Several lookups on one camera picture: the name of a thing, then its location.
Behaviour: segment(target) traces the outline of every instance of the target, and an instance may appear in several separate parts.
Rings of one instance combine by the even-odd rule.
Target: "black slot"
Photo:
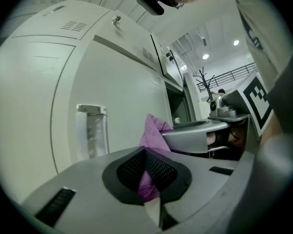
[[[62,188],[35,217],[53,227],[75,194],[74,190]]]
[[[222,168],[222,167],[217,167],[213,166],[210,168],[210,171],[218,173],[218,174],[224,174],[230,176],[233,173],[233,169],[228,169],[228,168]]]

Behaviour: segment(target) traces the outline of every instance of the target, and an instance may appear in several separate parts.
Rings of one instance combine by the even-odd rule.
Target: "perforated black pad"
[[[143,199],[137,192],[145,170],[160,192],[162,203],[180,199],[192,181],[191,172],[185,165],[149,148],[139,148],[110,163],[102,180],[120,202],[143,205]]]

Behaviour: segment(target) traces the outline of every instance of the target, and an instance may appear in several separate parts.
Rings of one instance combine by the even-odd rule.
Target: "locker vent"
[[[53,227],[75,194],[74,190],[62,188],[35,217]]]
[[[82,31],[86,26],[87,26],[87,24],[82,23],[82,22],[69,21],[61,29]]]
[[[153,55],[150,52],[148,52],[145,48],[142,48],[142,53],[146,59],[154,63]]]

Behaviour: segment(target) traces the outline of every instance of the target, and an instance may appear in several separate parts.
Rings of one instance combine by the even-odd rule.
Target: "white t-shirt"
[[[247,44],[268,91],[293,56],[293,37],[269,0],[236,0]]]

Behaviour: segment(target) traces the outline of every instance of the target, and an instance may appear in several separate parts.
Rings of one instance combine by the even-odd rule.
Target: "fabric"
[[[249,51],[267,91],[293,56],[293,36],[269,0],[236,0]]]
[[[161,135],[162,131],[168,130],[173,130],[173,128],[167,122],[158,119],[153,115],[147,115],[145,131],[139,145],[149,148],[158,148],[163,151],[170,152],[168,145]],[[142,175],[138,194],[144,198],[144,202],[149,202],[160,195],[159,191],[152,183],[152,179],[147,171],[145,171]]]

